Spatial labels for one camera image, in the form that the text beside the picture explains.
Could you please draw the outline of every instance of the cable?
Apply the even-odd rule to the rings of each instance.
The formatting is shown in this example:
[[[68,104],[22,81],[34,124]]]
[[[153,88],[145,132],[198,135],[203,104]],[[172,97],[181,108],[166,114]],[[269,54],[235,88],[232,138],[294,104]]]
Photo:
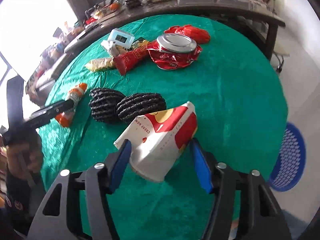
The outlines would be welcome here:
[[[282,57],[282,61],[280,60],[280,58],[279,58],[279,56],[278,56],[278,54],[276,54],[276,53],[274,53],[273,52],[273,54],[275,54],[275,56],[277,57],[277,59],[278,59],[278,61],[279,61],[279,65],[277,66],[277,72],[279,72],[279,73],[281,73],[281,71],[282,71],[282,68],[283,68],[283,64],[284,64],[284,57],[282,56],[282,55],[280,55],[281,57]]]
[[[136,93],[129,97],[117,90],[95,88],[90,92],[92,117],[98,122],[113,123],[119,119],[131,123],[137,116],[166,110],[164,98],[158,93]]]

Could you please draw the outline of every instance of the orange and white bottle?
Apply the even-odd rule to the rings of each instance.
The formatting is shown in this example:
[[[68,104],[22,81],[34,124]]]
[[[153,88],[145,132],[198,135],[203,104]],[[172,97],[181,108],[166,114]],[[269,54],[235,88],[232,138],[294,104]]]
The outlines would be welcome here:
[[[66,100],[71,99],[74,102],[74,107],[66,112],[58,114],[55,119],[62,127],[69,127],[73,116],[76,112],[76,106],[78,105],[79,101],[81,100],[82,96],[84,95],[85,91],[87,90],[86,83],[80,83],[69,90]]]

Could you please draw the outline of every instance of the green tablecloth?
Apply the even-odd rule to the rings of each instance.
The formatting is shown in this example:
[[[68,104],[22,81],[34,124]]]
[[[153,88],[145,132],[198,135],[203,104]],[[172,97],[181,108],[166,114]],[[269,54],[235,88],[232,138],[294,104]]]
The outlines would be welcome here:
[[[210,42],[201,45],[198,60],[185,69],[164,71],[147,59],[125,76],[117,70],[92,73],[84,64],[108,57],[100,46],[108,35],[70,63],[47,104],[65,98],[79,82],[86,82],[88,90],[70,128],[61,128],[52,120],[40,129],[47,189],[61,169],[82,171],[116,151],[113,142],[126,124],[106,125],[91,118],[89,92],[94,87],[113,88],[125,95],[157,92],[168,108],[191,101],[198,119],[196,137],[203,148],[234,169],[258,169],[268,179],[284,133],[287,105],[279,79],[259,49],[235,30],[203,17],[159,15],[121,29],[152,41],[170,26],[185,24],[211,35]],[[188,149],[163,183],[146,181],[128,167],[120,188],[108,201],[121,240],[199,239],[212,206],[212,196],[200,187]],[[83,195],[81,203],[84,231],[90,233]],[[238,210],[239,199],[234,218]]]

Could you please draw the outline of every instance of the blue plastic basket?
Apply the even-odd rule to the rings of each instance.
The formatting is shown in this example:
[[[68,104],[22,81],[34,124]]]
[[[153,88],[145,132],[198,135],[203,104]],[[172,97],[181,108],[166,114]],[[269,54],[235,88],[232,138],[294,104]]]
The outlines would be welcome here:
[[[306,163],[306,148],[300,131],[287,123],[276,165],[269,178],[277,191],[292,189],[300,180]]]

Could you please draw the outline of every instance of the red plastic bag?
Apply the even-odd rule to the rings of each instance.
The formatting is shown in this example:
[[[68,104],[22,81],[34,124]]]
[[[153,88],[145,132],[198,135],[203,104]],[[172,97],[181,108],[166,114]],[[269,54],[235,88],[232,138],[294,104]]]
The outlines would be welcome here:
[[[86,25],[89,25],[90,23],[93,23],[93,22],[95,22],[96,20],[97,20],[97,19],[91,17],[91,18],[89,18],[88,20],[85,21],[85,24],[86,24]]]
[[[178,68],[184,68],[194,62],[202,48],[197,45],[196,49],[190,53],[170,53],[160,52],[160,45],[157,41],[150,42],[147,45],[150,57],[154,63],[161,69],[175,70]]]
[[[191,24],[184,25],[183,27],[180,27],[178,25],[172,26],[164,31],[164,33],[183,34],[194,39],[198,44],[207,43],[210,40],[210,35],[206,30],[194,27]]]

